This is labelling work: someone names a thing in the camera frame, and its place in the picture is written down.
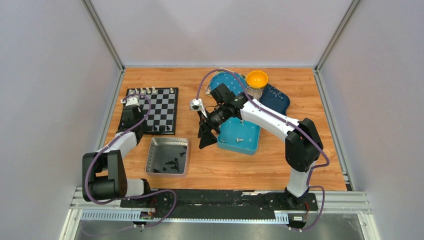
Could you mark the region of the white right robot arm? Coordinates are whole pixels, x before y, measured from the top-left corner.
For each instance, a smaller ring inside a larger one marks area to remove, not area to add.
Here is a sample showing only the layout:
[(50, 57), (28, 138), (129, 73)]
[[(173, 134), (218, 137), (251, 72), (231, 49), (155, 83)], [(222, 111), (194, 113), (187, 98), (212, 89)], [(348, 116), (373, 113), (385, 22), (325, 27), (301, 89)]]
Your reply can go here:
[(189, 103), (190, 110), (196, 111), (199, 116), (199, 148), (216, 144), (216, 134), (221, 133), (221, 125), (230, 118), (253, 123), (272, 133), (284, 143), (285, 160), (291, 167), (285, 188), (285, 203), (290, 209), (299, 209), (305, 203), (305, 195), (310, 189), (311, 171), (323, 153), (315, 124), (308, 118), (299, 121), (282, 115), (245, 92), (235, 95), (223, 83), (211, 95), (217, 103), (212, 112), (206, 111), (200, 98), (194, 98)]

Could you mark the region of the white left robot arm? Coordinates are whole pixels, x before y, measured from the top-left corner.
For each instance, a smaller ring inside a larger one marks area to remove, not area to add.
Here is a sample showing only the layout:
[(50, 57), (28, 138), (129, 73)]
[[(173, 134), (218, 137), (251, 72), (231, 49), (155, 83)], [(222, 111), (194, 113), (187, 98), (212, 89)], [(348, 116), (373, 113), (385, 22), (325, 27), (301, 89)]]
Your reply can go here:
[(86, 153), (82, 157), (82, 190), (87, 202), (103, 204), (113, 199), (130, 198), (138, 206), (148, 207), (153, 194), (147, 190), (144, 179), (128, 179), (123, 158), (141, 141), (147, 126), (145, 114), (137, 104), (124, 106), (121, 125), (114, 139), (96, 152)]

